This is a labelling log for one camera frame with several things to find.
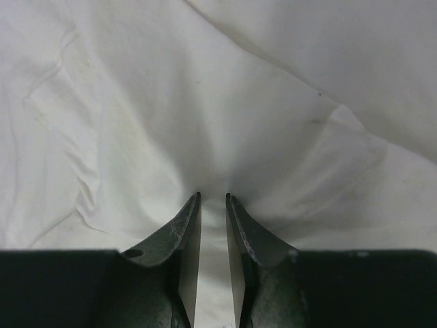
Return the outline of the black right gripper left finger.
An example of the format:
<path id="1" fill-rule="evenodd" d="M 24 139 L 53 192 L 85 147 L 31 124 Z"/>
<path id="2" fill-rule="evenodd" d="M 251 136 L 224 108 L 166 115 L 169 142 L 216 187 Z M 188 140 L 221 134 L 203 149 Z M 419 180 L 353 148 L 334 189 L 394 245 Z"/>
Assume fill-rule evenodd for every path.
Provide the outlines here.
<path id="1" fill-rule="evenodd" d="M 2 327 L 192 327 L 201 196 L 126 251 L 1 252 Z"/>

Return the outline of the cream white t shirt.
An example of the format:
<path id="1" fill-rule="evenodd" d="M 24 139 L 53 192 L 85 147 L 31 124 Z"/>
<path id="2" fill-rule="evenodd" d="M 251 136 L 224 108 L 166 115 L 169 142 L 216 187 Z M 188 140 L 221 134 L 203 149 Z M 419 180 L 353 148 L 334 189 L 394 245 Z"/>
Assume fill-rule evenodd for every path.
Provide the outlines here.
<path id="1" fill-rule="evenodd" d="M 435 1 L 2 1 L 1 247 L 138 243 L 225 194 L 303 249 L 436 250 Z"/>

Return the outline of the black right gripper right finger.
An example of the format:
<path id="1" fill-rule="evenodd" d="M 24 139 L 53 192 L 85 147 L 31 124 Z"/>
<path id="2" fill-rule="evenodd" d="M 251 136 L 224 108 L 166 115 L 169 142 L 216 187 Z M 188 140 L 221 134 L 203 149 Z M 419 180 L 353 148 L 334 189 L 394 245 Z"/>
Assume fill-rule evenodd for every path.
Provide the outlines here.
<path id="1" fill-rule="evenodd" d="M 300 250 L 226 196 L 239 327 L 435 327 L 436 254 Z"/>

